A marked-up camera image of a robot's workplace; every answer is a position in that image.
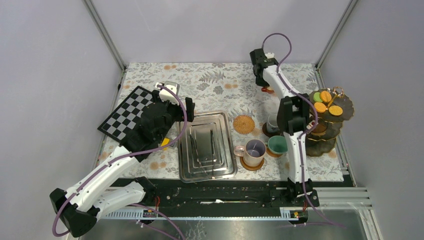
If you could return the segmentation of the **woven rattan coaster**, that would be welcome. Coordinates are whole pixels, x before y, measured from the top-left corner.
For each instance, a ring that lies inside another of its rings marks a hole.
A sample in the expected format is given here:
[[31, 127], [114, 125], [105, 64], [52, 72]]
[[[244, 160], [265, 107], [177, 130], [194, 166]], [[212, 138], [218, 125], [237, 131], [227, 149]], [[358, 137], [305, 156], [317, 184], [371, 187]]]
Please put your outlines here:
[[255, 129], [255, 122], [248, 115], [239, 115], [233, 120], [233, 128], [237, 133], [247, 135]]

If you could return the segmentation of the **grey patterned mug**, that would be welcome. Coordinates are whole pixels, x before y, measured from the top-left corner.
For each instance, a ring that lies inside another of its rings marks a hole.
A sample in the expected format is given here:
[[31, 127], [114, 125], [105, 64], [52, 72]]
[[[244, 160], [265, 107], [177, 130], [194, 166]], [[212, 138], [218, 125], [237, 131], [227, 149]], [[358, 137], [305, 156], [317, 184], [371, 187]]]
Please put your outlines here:
[[276, 134], [279, 132], [277, 114], [270, 114], [266, 122], [266, 130], [269, 134]]

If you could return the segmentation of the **green macaron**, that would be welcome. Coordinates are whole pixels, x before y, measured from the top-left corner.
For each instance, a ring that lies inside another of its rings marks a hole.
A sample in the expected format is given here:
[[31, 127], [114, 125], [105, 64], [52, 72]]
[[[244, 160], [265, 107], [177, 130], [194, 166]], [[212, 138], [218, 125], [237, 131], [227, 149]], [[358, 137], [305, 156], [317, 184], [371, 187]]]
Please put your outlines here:
[[322, 103], [322, 102], [323, 102], [323, 100], [321, 99], [321, 93], [320, 93], [320, 92], [315, 92], [315, 93], [313, 94], [313, 100], [314, 100], [315, 102]]

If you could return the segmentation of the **dark walnut coaster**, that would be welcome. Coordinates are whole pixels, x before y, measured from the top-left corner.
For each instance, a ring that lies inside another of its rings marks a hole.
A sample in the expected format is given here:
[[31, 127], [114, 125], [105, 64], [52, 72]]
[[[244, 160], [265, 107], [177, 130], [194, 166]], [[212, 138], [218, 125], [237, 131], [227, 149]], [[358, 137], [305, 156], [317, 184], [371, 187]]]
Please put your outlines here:
[[278, 127], [273, 128], [272, 126], [268, 126], [267, 122], [263, 124], [262, 132], [269, 138], [281, 135], [281, 131], [279, 130]]

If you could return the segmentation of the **orange waffle cookie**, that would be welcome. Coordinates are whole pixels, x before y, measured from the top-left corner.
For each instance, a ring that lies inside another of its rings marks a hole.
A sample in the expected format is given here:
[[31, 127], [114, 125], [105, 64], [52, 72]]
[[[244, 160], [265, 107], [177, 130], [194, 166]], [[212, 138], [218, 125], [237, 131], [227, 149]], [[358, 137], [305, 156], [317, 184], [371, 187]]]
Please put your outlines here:
[[313, 106], [318, 113], [325, 113], [327, 111], [327, 106], [322, 102], [315, 102]]

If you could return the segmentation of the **chocolate cake slice with cherry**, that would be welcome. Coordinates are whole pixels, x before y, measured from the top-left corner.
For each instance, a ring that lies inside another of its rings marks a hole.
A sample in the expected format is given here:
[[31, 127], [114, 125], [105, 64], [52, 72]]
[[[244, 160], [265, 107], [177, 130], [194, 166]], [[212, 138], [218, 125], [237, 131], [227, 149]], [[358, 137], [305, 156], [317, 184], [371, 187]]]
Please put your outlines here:
[[307, 125], [307, 129], [308, 129], [308, 130], [312, 129], [312, 128], [314, 127], [315, 123], [316, 123], [316, 121], [315, 121], [315, 120], [312, 120], [312, 121], [311, 121], [311, 122]]

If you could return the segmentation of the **mint green cup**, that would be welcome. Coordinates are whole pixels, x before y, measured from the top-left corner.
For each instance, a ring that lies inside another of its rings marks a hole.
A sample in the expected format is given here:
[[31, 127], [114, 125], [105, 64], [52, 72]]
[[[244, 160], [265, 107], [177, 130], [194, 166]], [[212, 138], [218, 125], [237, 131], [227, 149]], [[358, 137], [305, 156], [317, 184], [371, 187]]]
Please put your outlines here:
[[286, 138], [281, 135], [275, 135], [268, 139], [267, 148], [272, 154], [282, 155], [288, 151]]

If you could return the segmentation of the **brown wooden saucer coaster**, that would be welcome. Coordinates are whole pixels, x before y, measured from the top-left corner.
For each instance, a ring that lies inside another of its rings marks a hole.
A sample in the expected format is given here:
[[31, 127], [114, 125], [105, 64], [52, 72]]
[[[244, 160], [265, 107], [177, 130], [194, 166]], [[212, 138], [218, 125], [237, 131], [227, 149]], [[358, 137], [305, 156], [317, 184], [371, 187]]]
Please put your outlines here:
[[262, 166], [264, 165], [264, 162], [265, 162], [265, 159], [262, 158], [261, 162], [257, 166], [249, 166], [245, 163], [243, 157], [240, 157], [239, 159], [240, 159], [240, 163], [241, 163], [242, 167], [245, 168], [246, 170], [252, 171], [252, 172], [261, 169]]

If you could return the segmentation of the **light orange wooden coaster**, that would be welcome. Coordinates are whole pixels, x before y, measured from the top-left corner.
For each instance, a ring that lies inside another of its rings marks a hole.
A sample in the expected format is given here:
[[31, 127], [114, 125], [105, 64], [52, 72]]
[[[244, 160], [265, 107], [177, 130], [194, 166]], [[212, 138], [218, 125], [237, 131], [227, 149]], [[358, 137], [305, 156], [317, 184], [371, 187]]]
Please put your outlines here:
[[283, 155], [282, 153], [274, 153], [269, 148], [266, 149], [266, 153], [272, 158], [279, 158]]

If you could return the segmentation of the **yellow waffle cookie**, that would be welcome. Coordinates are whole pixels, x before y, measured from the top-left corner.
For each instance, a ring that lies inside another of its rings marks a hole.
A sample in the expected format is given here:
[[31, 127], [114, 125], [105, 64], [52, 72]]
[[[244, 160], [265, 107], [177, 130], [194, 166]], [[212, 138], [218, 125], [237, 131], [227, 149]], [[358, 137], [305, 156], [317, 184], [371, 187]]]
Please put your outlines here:
[[338, 105], [332, 105], [328, 108], [328, 112], [333, 116], [341, 116], [343, 114], [343, 109]]

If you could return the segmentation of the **small red cup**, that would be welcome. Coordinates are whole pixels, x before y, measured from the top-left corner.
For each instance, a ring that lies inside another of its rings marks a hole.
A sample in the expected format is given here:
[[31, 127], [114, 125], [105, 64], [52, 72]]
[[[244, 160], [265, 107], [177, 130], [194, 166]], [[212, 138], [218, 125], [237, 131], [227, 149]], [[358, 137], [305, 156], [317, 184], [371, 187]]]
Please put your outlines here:
[[271, 94], [271, 95], [275, 93], [274, 89], [270, 86], [262, 87], [261, 91], [264, 92], [264, 93], [267, 93], [267, 94]]

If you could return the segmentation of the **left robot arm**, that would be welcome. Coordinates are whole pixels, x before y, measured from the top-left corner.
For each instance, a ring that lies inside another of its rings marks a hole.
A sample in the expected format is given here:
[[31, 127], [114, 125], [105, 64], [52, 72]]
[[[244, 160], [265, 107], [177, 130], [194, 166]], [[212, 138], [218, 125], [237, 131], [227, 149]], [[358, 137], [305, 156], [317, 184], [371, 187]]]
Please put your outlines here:
[[146, 177], [135, 178], [109, 193], [106, 190], [121, 174], [151, 153], [162, 150], [159, 144], [175, 122], [182, 122], [186, 128], [194, 120], [194, 109], [195, 103], [190, 97], [185, 99], [185, 104], [157, 99], [145, 106], [139, 120], [126, 131], [108, 160], [68, 189], [56, 188], [50, 193], [56, 213], [52, 234], [55, 237], [67, 234], [80, 237], [104, 215], [132, 204], [152, 204], [156, 190]]

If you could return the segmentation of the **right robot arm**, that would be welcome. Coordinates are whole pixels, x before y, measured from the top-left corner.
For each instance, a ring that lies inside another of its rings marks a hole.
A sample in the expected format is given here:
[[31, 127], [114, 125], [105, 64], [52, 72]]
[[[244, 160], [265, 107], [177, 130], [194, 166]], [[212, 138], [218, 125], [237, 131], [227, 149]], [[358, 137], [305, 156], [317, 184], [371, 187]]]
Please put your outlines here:
[[277, 126], [288, 147], [287, 201], [301, 205], [313, 193], [312, 181], [306, 166], [306, 136], [310, 119], [310, 101], [306, 93], [298, 93], [280, 72], [278, 61], [269, 58], [262, 48], [249, 53], [255, 83], [270, 87], [279, 98]]

